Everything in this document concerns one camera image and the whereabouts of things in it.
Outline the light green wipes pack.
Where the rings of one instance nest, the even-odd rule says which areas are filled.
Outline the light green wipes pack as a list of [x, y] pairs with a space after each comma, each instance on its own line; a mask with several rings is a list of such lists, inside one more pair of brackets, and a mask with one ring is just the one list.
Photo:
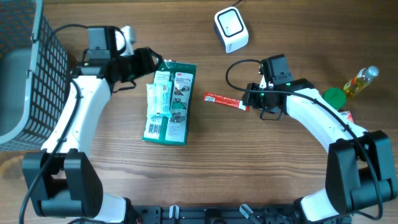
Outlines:
[[172, 82], [160, 81], [147, 84], [147, 116], [172, 116], [171, 90]]

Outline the green white round can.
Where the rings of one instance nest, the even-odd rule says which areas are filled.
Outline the green white round can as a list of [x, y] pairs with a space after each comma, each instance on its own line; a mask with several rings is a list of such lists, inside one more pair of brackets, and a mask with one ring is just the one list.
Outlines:
[[340, 110], [346, 104], [346, 95], [339, 88], [329, 88], [322, 94], [322, 98], [336, 110]]

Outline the yellow liquid glass bottle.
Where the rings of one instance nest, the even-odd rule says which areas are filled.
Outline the yellow liquid glass bottle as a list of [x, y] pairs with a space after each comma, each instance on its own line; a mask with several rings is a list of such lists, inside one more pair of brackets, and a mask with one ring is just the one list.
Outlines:
[[375, 66], [363, 68], [359, 73], [343, 86], [346, 99], [349, 100], [366, 88], [377, 76], [379, 69]]

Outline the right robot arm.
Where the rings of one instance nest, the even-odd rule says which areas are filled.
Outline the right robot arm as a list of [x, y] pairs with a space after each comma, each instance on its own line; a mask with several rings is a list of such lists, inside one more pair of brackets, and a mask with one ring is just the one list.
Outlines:
[[[357, 213], [378, 220], [382, 205], [397, 198], [397, 178], [389, 137], [344, 118], [308, 80], [294, 79], [285, 55], [259, 62], [260, 83], [244, 89], [243, 104], [262, 113], [288, 115], [304, 125], [327, 153], [323, 189], [295, 201], [288, 220], [338, 222]], [[377, 215], [363, 209], [376, 205]]]

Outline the green gloves package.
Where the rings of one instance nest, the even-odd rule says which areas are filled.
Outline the green gloves package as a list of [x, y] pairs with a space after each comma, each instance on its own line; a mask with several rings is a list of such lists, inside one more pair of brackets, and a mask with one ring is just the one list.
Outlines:
[[156, 70], [153, 82], [172, 82], [172, 116], [153, 116], [146, 119], [142, 139], [168, 145], [185, 145], [188, 132], [188, 119], [197, 66], [173, 60], [162, 62]]

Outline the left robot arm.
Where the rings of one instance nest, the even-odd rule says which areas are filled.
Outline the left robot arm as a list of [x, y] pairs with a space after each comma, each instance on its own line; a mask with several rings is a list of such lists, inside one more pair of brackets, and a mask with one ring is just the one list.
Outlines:
[[70, 91], [55, 129], [39, 152], [22, 161], [28, 188], [22, 209], [31, 204], [40, 217], [73, 223], [140, 223], [128, 198], [103, 190], [90, 147], [115, 84], [135, 88], [136, 79], [155, 72], [163, 59], [148, 47], [134, 49], [129, 26], [89, 26], [88, 33], [89, 46], [70, 72]]

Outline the white barcode scanner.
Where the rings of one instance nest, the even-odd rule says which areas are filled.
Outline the white barcode scanner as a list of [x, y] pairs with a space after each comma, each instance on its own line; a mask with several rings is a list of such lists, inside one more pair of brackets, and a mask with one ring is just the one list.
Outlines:
[[234, 6], [227, 7], [215, 14], [214, 30], [227, 54], [248, 44], [249, 32], [239, 10]]

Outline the grey plastic mesh basket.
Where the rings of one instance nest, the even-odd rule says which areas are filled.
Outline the grey plastic mesh basket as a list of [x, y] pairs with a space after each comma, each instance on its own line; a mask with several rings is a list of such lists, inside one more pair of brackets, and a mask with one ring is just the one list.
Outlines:
[[68, 93], [69, 61], [41, 0], [1, 0], [1, 151], [40, 149]]

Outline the red white stick sachet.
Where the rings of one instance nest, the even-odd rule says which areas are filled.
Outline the red white stick sachet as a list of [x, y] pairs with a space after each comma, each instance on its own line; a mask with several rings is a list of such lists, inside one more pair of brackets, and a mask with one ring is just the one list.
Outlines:
[[215, 93], [205, 92], [203, 100], [207, 102], [217, 103], [219, 105], [230, 106], [243, 111], [249, 111], [249, 107], [244, 106], [241, 100], [237, 100], [227, 96], [217, 95]]

